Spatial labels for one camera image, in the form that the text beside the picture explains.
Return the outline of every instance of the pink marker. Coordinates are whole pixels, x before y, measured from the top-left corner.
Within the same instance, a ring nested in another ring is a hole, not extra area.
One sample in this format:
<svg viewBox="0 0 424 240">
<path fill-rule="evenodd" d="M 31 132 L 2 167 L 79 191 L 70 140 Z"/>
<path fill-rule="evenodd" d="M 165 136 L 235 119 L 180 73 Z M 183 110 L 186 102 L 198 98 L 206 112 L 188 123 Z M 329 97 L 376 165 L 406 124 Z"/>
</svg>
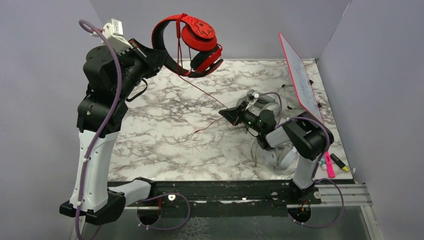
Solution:
<svg viewBox="0 0 424 240">
<path fill-rule="evenodd" d="M 325 164 L 327 165 L 327 174 L 329 178 L 335 178 L 336 174 L 333 170 L 333 161 L 331 160 L 329 152 L 325 153 Z"/>
</svg>

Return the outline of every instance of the whiteboard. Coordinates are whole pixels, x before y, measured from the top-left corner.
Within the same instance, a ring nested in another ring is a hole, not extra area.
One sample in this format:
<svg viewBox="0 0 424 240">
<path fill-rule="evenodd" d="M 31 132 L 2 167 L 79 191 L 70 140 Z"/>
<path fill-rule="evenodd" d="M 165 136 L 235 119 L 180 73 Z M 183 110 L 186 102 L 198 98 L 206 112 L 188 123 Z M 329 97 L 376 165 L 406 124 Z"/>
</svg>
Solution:
<svg viewBox="0 0 424 240">
<path fill-rule="evenodd" d="M 293 81 L 297 100 L 306 111 L 323 123 L 323 118 L 321 116 L 320 109 L 318 108 L 312 86 L 309 82 L 304 62 L 289 42 L 287 42 L 287 40 L 283 37 L 281 32 L 278 34 L 282 50 L 284 51 L 285 60 L 287 61 L 288 71 L 290 72 L 291 80 Z"/>
</svg>

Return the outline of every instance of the red headphones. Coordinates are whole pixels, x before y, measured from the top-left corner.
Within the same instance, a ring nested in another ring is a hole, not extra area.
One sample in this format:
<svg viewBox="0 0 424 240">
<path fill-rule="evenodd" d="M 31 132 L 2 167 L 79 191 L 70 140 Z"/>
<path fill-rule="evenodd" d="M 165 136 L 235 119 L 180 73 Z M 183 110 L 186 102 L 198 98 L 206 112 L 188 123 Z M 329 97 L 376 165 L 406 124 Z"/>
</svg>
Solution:
<svg viewBox="0 0 424 240">
<path fill-rule="evenodd" d="M 219 59 L 223 48 L 217 42 L 215 30 L 207 22 L 185 13 L 169 16 L 154 27 L 151 34 L 151 43 L 154 49 L 167 50 L 164 42 L 164 30 L 170 22 L 176 22 L 176 37 L 178 41 L 182 38 L 188 47 L 199 53 L 190 63 L 190 67 L 194 71 L 189 71 L 178 65 L 169 54 L 164 63 L 165 67 L 181 76 L 201 78 L 215 71 L 223 63 L 224 60 Z M 182 31 L 180 28 L 181 22 L 185 23 Z"/>
</svg>

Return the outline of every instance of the tabletop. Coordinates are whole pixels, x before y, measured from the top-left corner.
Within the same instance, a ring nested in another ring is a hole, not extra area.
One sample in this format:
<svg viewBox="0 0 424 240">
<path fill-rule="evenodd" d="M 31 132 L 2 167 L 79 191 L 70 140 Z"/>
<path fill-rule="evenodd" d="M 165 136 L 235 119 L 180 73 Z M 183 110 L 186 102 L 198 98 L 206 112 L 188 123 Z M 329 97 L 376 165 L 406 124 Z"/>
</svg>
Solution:
<svg viewBox="0 0 424 240">
<path fill-rule="evenodd" d="M 334 135 L 329 152 L 348 167 L 345 151 L 330 104 L 313 60 L 304 60 L 325 126 Z M 227 107 L 235 107 L 247 91 L 278 92 L 283 119 L 304 110 L 296 99 L 285 60 L 225 60 L 214 73 L 187 79 Z M 167 69 L 147 80 L 148 89 L 127 103 L 128 112 L 112 152 L 109 180 L 132 181 L 143 177 L 155 181 L 288 180 L 294 175 L 297 159 L 286 170 L 265 166 L 260 157 L 252 159 L 255 138 L 241 126 L 232 126 L 218 111 L 220 103 L 184 82 Z M 143 84 L 134 92 L 141 91 Z M 352 179 L 349 172 L 333 164 L 335 179 Z M 316 178 L 327 177 L 318 168 Z"/>
</svg>

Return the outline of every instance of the gray wall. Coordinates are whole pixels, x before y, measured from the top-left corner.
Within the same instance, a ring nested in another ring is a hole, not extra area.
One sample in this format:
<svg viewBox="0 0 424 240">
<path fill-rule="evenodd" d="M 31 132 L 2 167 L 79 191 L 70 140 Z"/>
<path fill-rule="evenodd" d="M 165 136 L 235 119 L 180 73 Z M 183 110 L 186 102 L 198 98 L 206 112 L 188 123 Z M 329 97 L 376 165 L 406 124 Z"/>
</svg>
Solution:
<svg viewBox="0 0 424 240">
<path fill-rule="evenodd" d="M 151 46 L 151 32 L 167 16 L 183 12 L 210 23 L 225 58 L 281 59 L 278 32 L 303 58 L 319 58 L 351 0 L 90 0 L 102 23 L 123 21 L 125 37 Z M 175 24 L 165 44 L 177 57 Z M 183 57 L 188 58 L 187 48 Z"/>
<path fill-rule="evenodd" d="M 99 45 L 87 0 L 2 0 L 0 6 L 0 239 L 65 240 L 59 214 L 75 184 L 82 67 Z"/>
<path fill-rule="evenodd" d="M 353 0 L 318 62 L 385 240 L 423 239 L 424 1 Z"/>
</svg>

